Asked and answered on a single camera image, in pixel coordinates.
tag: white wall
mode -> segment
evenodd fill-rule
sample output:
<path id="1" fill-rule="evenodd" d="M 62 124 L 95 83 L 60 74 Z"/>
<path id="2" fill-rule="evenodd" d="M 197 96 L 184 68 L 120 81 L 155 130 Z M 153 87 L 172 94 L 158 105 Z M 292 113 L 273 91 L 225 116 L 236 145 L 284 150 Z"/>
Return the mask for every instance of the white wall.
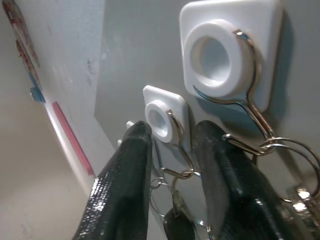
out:
<path id="1" fill-rule="evenodd" d="M 0 239 L 70 240 L 87 197 L 59 147 L 0 10 Z"/>

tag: white plastic hook base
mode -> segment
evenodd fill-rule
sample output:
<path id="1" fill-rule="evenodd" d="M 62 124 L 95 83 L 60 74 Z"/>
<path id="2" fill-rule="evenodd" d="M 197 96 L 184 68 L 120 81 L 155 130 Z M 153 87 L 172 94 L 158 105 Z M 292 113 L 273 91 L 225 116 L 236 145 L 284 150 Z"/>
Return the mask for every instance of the white plastic hook base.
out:
<path id="1" fill-rule="evenodd" d="M 178 129 L 168 115 L 171 110 L 183 131 L 181 145 L 191 150 L 188 106 L 184 98 L 154 86 L 143 88 L 145 119 L 152 128 L 152 134 L 163 143 L 176 145 L 179 142 Z"/>
<path id="2" fill-rule="evenodd" d="M 180 13 L 184 84 L 200 97 L 234 99 L 249 88 L 254 66 L 249 46 L 236 32 L 252 39 L 260 62 L 254 101 L 269 105 L 283 8 L 279 0 L 205 0 L 185 5 Z"/>

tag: pink strip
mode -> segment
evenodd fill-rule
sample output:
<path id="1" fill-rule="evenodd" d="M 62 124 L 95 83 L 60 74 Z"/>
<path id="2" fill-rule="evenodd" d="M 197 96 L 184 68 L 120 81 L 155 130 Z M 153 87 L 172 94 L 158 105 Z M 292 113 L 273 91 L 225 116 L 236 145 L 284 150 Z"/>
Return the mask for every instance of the pink strip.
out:
<path id="1" fill-rule="evenodd" d="M 72 129 L 71 129 L 64 113 L 62 112 L 59 104 L 55 101 L 54 103 L 52 103 L 52 107 L 53 107 L 53 110 L 54 110 L 68 140 L 70 141 L 70 143 L 73 147 L 73 150 L 74 150 L 76 156 L 80 160 L 80 162 L 81 162 L 83 168 L 86 170 L 87 174 L 89 176 L 92 176 L 94 174 L 92 167 L 91 167 L 84 151 L 82 150 L 76 136 L 74 135 L 74 132 L 72 131 Z"/>

